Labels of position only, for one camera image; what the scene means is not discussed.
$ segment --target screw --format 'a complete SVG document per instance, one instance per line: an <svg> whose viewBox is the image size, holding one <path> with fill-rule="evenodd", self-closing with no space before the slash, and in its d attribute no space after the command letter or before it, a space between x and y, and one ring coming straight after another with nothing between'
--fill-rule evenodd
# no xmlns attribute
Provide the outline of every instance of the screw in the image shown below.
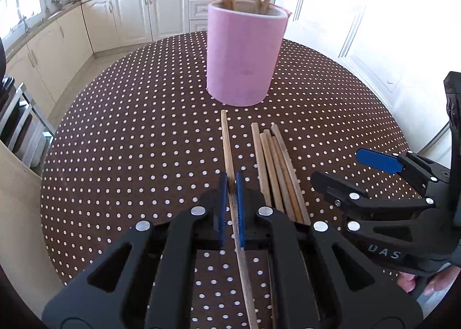
<svg viewBox="0 0 461 329"><path fill-rule="evenodd" d="M138 232L145 232L150 229L150 222L146 220L139 221L135 228Z"/></svg>
<svg viewBox="0 0 461 329"><path fill-rule="evenodd" d="M258 209L258 213L261 216L270 216L274 213L274 210L271 207L264 206Z"/></svg>
<svg viewBox="0 0 461 329"><path fill-rule="evenodd" d="M328 230L328 224L323 221L314 222L314 229L318 232L326 232Z"/></svg>
<svg viewBox="0 0 461 329"><path fill-rule="evenodd" d="M194 216L201 216L204 215L207 210L203 208L201 205L197 205L193 208L191 208L190 213L192 213Z"/></svg>
<svg viewBox="0 0 461 329"><path fill-rule="evenodd" d="M347 229L351 232L356 232L360 230L360 224L357 221L350 221L347 223Z"/></svg>

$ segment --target tiled floor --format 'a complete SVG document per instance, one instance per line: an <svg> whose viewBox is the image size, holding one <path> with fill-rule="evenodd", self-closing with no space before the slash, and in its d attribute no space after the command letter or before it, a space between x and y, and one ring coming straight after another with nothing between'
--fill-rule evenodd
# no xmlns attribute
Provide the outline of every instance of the tiled floor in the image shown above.
<svg viewBox="0 0 461 329"><path fill-rule="evenodd" d="M58 127L65 113L74 102L75 97L89 84L95 77L112 65L115 61L126 56L132 50L120 53L110 54L109 56L89 59L89 65L85 64L86 69L80 70L77 75L70 81L63 94L57 101L55 107L48 117L54 127Z"/></svg>

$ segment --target table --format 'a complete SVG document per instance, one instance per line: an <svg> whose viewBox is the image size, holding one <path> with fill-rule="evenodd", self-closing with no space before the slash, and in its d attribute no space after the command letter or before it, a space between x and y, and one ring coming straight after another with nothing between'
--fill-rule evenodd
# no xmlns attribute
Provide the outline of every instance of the table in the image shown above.
<svg viewBox="0 0 461 329"><path fill-rule="evenodd" d="M65 284L137 221L170 221L217 185L224 170L222 108L230 117L234 167L251 188L259 184L250 124L258 122L261 131L279 125L313 221L341 227L339 209L310 185L316 170L357 183L372 197L414 195L401 178L356 163L360 147L402 153L407 144L384 105L340 65L284 40L266 99L235 108L206 91L206 33L166 38L96 77L58 128L43 173L41 216ZM231 234L229 226L224 250L197 255L192 328L247 326ZM271 327L265 255L248 253L260 329Z"/></svg>

